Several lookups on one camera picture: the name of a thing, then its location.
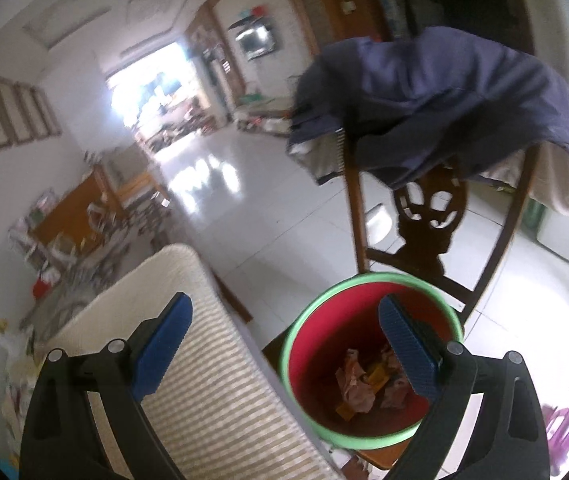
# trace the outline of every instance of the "television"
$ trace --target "television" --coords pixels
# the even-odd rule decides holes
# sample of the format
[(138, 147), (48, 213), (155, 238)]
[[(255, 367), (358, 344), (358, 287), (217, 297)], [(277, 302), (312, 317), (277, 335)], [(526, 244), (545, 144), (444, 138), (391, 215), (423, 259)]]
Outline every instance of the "television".
[(245, 25), (236, 35), (247, 60), (265, 56), (276, 50), (276, 38), (264, 20), (255, 20)]

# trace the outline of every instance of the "television screen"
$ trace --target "television screen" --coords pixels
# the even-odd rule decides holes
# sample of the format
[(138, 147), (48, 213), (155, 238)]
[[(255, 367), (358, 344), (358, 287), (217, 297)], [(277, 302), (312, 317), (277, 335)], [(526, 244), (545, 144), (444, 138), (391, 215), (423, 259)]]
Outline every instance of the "television screen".
[(242, 52), (248, 60), (269, 54), (276, 49), (273, 33), (261, 23), (249, 25), (236, 36)]

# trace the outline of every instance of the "green rim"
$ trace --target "green rim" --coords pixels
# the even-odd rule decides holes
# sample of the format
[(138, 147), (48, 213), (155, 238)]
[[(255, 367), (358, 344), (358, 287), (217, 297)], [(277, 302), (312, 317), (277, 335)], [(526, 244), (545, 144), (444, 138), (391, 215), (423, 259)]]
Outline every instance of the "green rim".
[(314, 311), (321, 306), (329, 298), (334, 297), (343, 290), (347, 290), (352, 286), (362, 285), (363, 283), (372, 282), (391, 282), (400, 283), (401, 285), (407, 285), (416, 290), (424, 292), (429, 296), (438, 308), (445, 314), (449, 326), (452, 329), (453, 338), (456, 341), (463, 340), (463, 327), (458, 320), (453, 308), (451, 308), (447, 302), (442, 298), (442, 296), (427, 282), (423, 282), (418, 278), (410, 276), (408, 274), (398, 274), (397, 272), (371, 272), (369, 274), (362, 274), (359, 276), (354, 276), (344, 282), (334, 285), (329, 290), (324, 292), (321, 296), (316, 298), (295, 320), (287, 338), (284, 341), (284, 347), (282, 348), (282, 355), (280, 356), (280, 376), (282, 377), (282, 382), (284, 383), (284, 388), (287, 390), (289, 396), (293, 399), (293, 402), (300, 408), (301, 412), (305, 416), (306, 420), (311, 424), (313, 430), (318, 434), (318, 436), (334, 446), (343, 447), (345, 449), (379, 449), (381, 447), (393, 446), (398, 444), (408, 438), (412, 437), (420, 425), (420, 421), (415, 423), (413, 426), (405, 428), (397, 433), (388, 434), (385, 436), (350, 436), (342, 433), (337, 433), (336, 431), (331, 431), (324, 426), (318, 424), (313, 420), (303, 407), (298, 403), (298, 400), (293, 395), (293, 389), (291, 387), (291, 381), (289, 380), (289, 359), (291, 356), (291, 349), (293, 347), (293, 341), (295, 340), (300, 328), (303, 326), (305, 321), (309, 319), (309, 316), (314, 313)]

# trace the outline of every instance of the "beige striped fabric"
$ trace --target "beige striped fabric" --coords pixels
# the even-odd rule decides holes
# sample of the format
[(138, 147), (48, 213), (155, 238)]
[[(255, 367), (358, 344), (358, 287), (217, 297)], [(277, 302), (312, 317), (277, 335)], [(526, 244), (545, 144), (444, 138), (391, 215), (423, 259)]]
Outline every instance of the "beige striped fabric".
[[(197, 254), (170, 246), (98, 296), (51, 340), (70, 355), (99, 351), (156, 317), (177, 291), (194, 319), (157, 393), (142, 402), (188, 480), (341, 479), (287, 410), (211, 287)], [(94, 418), (114, 470), (131, 478), (98, 396)]]

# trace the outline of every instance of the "red bucket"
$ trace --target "red bucket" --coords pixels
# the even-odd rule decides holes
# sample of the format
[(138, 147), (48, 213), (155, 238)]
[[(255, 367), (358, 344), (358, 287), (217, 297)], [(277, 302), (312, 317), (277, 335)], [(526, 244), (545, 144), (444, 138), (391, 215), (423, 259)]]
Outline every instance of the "red bucket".
[(335, 446), (393, 446), (413, 436), (429, 410), (428, 401), (414, 392), (408, 394), (403, 410), (374, 409), (350, 421), (335, 410), (341, 401), (335, 371), (343, 366), (347, 349), (373, 355), (387, 342), (378, 322), (378, 304), (391, 293), (414, 319), (429, 323), (443, 341), (463, 339), (455, 311), (428, 283), (407, 274), (355, 276), (311, 303), (287, 335), (280, 373), (314, 430)]

